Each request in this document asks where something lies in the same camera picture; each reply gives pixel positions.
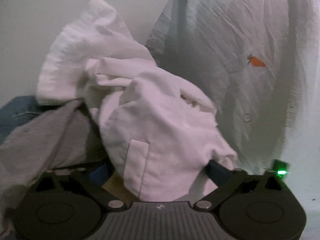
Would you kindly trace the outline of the white trousers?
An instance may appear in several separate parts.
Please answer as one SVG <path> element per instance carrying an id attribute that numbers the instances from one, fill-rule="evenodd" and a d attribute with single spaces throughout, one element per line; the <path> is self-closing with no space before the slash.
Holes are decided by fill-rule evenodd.
<path id="1" fill-rule="evenodd" d="M 36 98 L 42 105 L 84 100 L 124 186 L 142 201 L 195 202 L 216 189 L 204 172 L 211 160 L 235 167 L 210 98 L 159 68 L 103 0 L 90 0 L 56 38 Z"/>

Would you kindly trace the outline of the grey garment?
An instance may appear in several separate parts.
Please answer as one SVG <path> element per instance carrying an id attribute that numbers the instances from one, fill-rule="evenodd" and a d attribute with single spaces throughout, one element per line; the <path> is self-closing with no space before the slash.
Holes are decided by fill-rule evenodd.
<path id="1" fill-rule="evenodd" d="M 16 128 L 1 145 L 1 211 L 14 209 L 45 170 L 98 161 L 104 152 L 80 100 Z"/>

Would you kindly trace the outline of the carrot print light quilt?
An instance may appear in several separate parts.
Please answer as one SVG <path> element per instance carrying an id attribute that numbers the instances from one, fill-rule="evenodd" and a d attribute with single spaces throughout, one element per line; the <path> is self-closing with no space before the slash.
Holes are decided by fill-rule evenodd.
<path id="1" fill-rule="evenodd" d="M 211 98 L 247 171 L 319 138 L 319 0 L 168 0 L 146 46 Z"/>

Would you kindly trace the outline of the blue denim jeans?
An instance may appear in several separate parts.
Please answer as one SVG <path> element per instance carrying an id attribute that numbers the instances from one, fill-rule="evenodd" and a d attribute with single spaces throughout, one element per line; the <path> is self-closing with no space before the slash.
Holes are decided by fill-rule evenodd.
<path id="1" fill-rule="evenodd" d="M 1 107 L 1 144 L 17 127 L 38 117 L 42 111 L 35 96 L 18 96 Z"/>

